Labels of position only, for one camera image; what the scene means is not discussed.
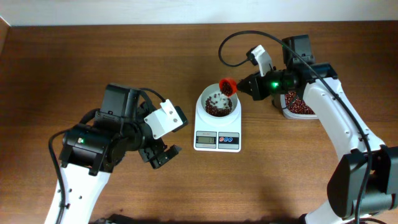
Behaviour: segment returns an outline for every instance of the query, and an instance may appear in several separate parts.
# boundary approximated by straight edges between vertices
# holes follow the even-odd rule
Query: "container of beans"
[[[283,115],[287,119],[318,119],[318,116],[309,108],[304,101],[296,97],[292,106],[286,108],[289,103],[294,100],[296,93],[289,92],[286,95],[274,95],[272,103],[274,106],[282,110]]]
[[[220,118],[233,113],[238,104],[238,97],[236,94],[227,97],[222,94],[218,84],[213,84],[203,91],[200,101],[206,113]]]

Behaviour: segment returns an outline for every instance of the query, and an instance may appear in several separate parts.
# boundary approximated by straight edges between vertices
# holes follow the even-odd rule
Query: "white container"
[[[286,107],[285,95],[280,96],[280,105],[281,108]],[[287,119],[318,119],[318,116],[315,114],[296,114],[290,112],[288,108],[282,110],[282,112]]]
[[[212,116],[210,114],[208,114],[206,112],[206,100],[209,98],[209,96],[212,97],[213,100],[216,100],[218,103],[215,104],[215,106],[217,106],[217,108],[224,108],[224,103],[228,104],[228,97],[224,96],[221,91],[220,91],[220,87],[218,86],[218,83],[216,84],[212,84],[210,86],[208,86],[205,90],[203,90],[203,93],[200,95],[200,101],[201,101],[201,107],[199,107],[200,113],[199,115],[204,118],[204,120],[209,121],[210,124],[214,124],[214,123],[224,123],[224,124],[229,124],[230,122],[225,122],[226,119],[232,119],[234,120],[235,117],[238,115],[238,111],[235,112],[235,109],[238,105],[238,96],[236,94],[233,94],[230,97],[230,100],[232,102],[232,109],[229,115],[227,116],[223,116],[223,117],[216,117],[216,116]]]

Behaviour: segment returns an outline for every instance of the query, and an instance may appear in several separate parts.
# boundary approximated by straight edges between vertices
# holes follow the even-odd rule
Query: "white bracket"
[[[154,139],[161,138],[183,124],[170,100],[160,103],[160,106],[162,107],[161,109],[152,112],[144,118],[145,123],[152,130]]]
[[[261,77],[264,77],[267,72],[272,70],[273,65],[271,57],[261,45],[258,45],[251,53],[259,64]]]

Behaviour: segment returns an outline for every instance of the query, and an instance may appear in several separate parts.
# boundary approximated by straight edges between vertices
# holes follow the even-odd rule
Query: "red beans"
[[[221,86],[221,93],[226,96],[232,95],[232,87],[228,82],[224,82]]]
[[[295,92],[289,92],[288,94],[285,95],[285,102],[286,105],[289,105],[289,103],[294,99],[294,96],[296,95]],[[300,98],[296,98],[294,103],[290,108],[288,108],[290,112],[295,113],[295,114],[315,114],[311,108],[309,108],[304,101],[300,100]]]
[[[231,113],[232,101],[230,99],[228,99],[228,106],[226,106],[226,103],[224,103],[224,106],[226,106],[225,108],[218,108],[217,106],[215,106],[217,103],[218,101],[212,102],[211,96],[209,96],[209,98],[207,98],[206,100],[206,112],[216,117],[227,116]]]

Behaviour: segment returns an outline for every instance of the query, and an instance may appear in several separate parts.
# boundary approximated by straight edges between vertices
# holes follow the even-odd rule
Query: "scale display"
[[[214,144],[215,143],[215,139],[213,137],[198,137],[197,143]]]

